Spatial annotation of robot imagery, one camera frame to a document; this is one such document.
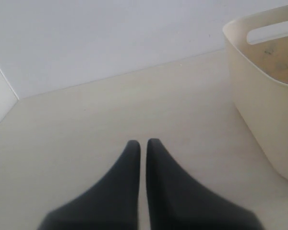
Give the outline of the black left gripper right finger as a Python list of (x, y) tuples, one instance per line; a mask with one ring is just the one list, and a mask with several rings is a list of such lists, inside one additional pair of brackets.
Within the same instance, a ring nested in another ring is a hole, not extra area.
[(254, 213), (193, 179), (157, 138), (146, 151), (146, 192), (153, 230), (257, 230)]

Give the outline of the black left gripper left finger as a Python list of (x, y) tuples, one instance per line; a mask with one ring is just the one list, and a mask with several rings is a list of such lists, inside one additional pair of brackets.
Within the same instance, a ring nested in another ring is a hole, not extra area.
[(141, 148), (127, 142), (110, 170), (90, 189), (49, 212), (40, 230), (136, 230)]

